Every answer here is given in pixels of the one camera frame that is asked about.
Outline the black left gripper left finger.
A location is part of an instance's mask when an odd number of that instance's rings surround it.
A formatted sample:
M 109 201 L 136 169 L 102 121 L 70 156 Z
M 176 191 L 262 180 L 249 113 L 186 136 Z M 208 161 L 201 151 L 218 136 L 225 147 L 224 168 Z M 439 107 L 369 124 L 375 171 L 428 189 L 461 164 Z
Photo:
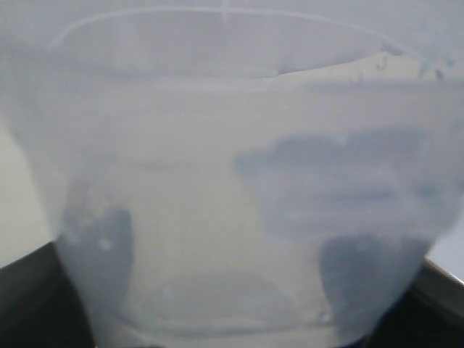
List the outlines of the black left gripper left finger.
M 52 243 L 1 268 L 1 346 L 95 346 L 83 305 Z

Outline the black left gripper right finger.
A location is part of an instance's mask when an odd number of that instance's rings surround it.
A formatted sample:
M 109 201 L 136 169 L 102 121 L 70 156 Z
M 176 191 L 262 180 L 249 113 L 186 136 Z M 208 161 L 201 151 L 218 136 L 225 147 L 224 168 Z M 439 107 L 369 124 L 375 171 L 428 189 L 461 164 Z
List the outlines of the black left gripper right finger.
M 462 347 L 463 282 L 430 261 L 366 347 Z

